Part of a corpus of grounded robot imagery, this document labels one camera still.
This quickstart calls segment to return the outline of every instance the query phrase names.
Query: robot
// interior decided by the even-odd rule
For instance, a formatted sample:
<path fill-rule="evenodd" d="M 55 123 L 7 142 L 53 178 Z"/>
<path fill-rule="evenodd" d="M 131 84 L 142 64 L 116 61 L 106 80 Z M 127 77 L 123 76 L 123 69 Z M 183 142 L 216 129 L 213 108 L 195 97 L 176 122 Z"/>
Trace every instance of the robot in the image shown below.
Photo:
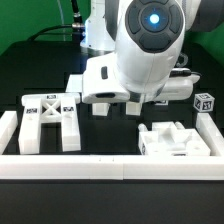
<path fill-rule="evenodd" d="M 170 77 L 185 32 L 211 31 L 223 18 L 223 0 L 106 0 L 105 26 L 115 47 L 87 61 L 82 101 L 142 104 L 189 98 L 200 77 L 185 69 Z"/>

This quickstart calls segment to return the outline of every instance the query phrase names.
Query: cube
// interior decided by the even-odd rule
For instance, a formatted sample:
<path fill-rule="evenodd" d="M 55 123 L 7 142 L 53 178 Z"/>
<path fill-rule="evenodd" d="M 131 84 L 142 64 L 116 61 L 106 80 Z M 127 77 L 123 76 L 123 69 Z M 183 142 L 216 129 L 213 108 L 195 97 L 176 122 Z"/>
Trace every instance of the cube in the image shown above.
<path fill-rule="evenodd" d="M 213 111 L 215 98 L 208 93 L 195 94 L 194 108 L 199 112 Z"/>

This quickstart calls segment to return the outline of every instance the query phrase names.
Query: robot eye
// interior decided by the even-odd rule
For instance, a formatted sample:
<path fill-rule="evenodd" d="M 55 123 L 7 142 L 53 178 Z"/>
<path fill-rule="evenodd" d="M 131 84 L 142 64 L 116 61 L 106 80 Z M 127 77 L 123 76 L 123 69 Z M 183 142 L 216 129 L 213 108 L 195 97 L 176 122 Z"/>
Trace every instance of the robot eye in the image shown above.
<path fill-rule="evenodd" d="M 152 24 L 157 24 L 159 23 L 159 16 L 157 14 L 152 14 L 149 18 L 149 21 L 152 23 Z"/>

